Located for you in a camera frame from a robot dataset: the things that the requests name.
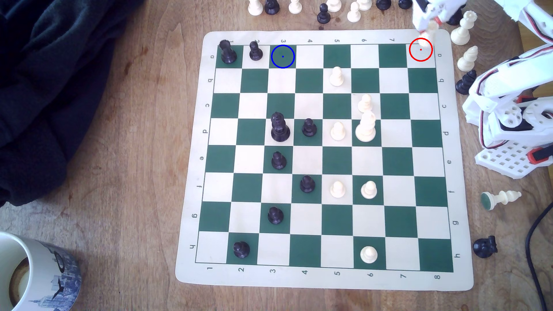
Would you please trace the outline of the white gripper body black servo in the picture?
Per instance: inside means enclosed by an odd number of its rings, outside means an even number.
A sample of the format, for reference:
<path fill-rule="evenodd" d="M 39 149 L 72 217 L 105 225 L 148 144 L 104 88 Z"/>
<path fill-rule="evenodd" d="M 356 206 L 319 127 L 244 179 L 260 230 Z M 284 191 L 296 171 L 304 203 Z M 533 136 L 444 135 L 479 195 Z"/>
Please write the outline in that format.
<path fill-rule="evenodd" d="M 467 1 L 430 1 L 431 13 L 455 13 Z"/>

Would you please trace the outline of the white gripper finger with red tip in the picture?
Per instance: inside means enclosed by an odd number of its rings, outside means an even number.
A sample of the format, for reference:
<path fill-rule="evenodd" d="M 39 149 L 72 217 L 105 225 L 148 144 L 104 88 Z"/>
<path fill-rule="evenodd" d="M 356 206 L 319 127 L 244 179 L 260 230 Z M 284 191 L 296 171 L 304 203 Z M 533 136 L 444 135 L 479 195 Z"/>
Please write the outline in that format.
<path fill-rule="evenodd" d="M 412 1 L 412 22 L 415 29 L 419 32 L 425 32 L 430 21 L 427 14 L 429 1 Z"/>
<path fill-rule="evenodd" d="M 437 23 L 438 26 L 442 26 L 443 23 L 449 20 L 450 13 L 446 6 L 433 6 L 430 8 L 430 15 L 433 18 L 433 21 Z"/>

